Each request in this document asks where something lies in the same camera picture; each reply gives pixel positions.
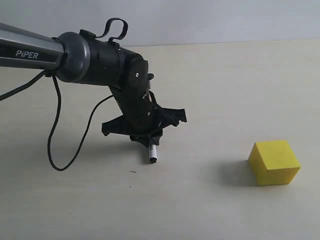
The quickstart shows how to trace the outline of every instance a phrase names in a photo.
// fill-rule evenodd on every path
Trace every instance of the white table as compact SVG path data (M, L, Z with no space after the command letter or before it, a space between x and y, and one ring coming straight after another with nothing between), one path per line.
M0 103L0 239L292 240L320 237L320 40L135 47L158 103L185 108L158 162L128 137L101 133L96 112L78 159L46 154L57 97L50 78ZM0 68L0 92L38 71ZM60 82L53 156L64 166L107 87ZM289 185L256 187L256 141L286 139L301 163Z

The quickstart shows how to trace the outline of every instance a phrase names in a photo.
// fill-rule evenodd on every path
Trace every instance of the silver metal tube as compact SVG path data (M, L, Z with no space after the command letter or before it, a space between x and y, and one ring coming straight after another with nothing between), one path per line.
M55 70L64 54L58 40L0 23L0 66Z

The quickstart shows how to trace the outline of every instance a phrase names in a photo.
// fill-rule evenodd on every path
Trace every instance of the black cable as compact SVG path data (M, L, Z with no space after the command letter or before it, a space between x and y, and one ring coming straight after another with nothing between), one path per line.
M42 72L40 72L37 76L35 76L34 78L31 79L31 81L27 82L26 84L17 87L16 89L13 89L3 95L0 96L0 101L5 100L17 93L20 93L21 91L31 87L36 81L38 81L40 78L42 78L44 75L46 74L46 71L43 70Z
M57 81L57 78L55 75L52 76L52 79L53 79L53 83L54 83L54 87L55 87L55 90L56 90L56 95L58 97L58 104L57 104L57 109L56 109L56 116L55 116L55 119L54 119L54 122L53 122L53 126L52 126L52 129L50 131L50 134L49 134L49 137L48 137L48 142L47 142L47 152L48 152L48 158L49 158L49 161L50 161L50 164L51 166L57 170L57 171L64 171L66 170L68 167L70 167L70 165L76 160L80 150L81 150L81 147L82 147L82 144L84 143L84 140L87 136L87 133L89 131L89 127L90 127L90 124L91 124L91 120L92 120L92 117L94 116L94 113L95 111L97 110L97 108L102 104L104 103L105 101L107 101L108 99L112 98L113 95L110 95L108 97L106 97L105 99L101 100L92 110L91 114L90 114L90 117L89 117L89 121L87 123L87 126L86 126L86 129L85 129L85 132L83 134L83 137L81 139L81 142L79 144L79 147L74 155L74 157L72 158L72 160L63 168L59 168L57 167L53 160L52 160L52 156L51 156L51 140L52 140L52 136L55 132L55 129L57 127L57 124L58 124L58 121L59 121L59 117L60 117L60 112L61 112L61 93L60 93L60 89L59 89L59 85L58 85L58 81Z

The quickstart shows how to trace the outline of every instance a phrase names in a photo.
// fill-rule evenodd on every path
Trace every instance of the yellow cube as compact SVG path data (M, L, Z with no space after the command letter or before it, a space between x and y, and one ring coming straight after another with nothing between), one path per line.
M248 161L259 186L289 184L301 167L286 140L256 142Z

